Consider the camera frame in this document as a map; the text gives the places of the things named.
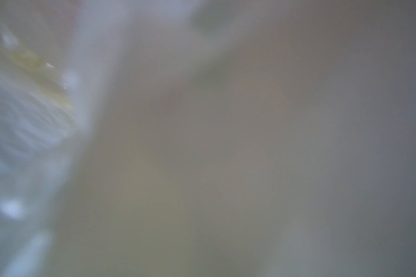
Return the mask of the yellow plastic bag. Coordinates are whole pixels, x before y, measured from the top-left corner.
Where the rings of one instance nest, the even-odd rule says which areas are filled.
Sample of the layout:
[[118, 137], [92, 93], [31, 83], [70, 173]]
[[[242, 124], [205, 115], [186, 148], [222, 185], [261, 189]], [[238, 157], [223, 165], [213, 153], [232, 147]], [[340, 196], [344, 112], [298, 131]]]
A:
[[0, 1], [0, 277], [416, 277], [416, 1]]

